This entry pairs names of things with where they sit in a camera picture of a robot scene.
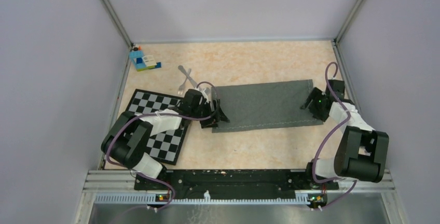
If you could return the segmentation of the grey cloth napkin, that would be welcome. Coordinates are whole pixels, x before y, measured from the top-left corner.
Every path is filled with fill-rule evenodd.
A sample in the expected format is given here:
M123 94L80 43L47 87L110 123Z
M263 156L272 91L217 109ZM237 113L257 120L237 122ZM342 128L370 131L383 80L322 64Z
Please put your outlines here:
M220 107L229 122L219 122L213 133L322 125L323 121L301 109L313 81L294 80L217 87Z

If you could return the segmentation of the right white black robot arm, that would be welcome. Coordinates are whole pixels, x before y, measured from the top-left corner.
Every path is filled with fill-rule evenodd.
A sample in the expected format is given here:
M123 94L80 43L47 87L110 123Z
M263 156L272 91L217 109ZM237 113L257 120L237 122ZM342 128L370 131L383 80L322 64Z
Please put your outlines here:
M325 91L314 87L301 109L313 118L337 122L342 132L335 156L331 159L312 159L306 167L305 184L318 189L329 180L354 178L378 183L386 168L389 136L367 124L350 99L345 98L345 83L329 80Z

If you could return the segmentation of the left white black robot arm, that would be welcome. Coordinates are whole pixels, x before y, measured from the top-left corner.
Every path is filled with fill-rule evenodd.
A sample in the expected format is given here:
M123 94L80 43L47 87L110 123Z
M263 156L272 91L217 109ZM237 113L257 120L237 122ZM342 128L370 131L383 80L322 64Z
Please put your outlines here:
M137 90L101 144L107 160L144 174L153 189L163 188L167 179L162 162L175 162L192 121L201 128L230 122L220 100L205 92L189 89L183 97L174 97Z

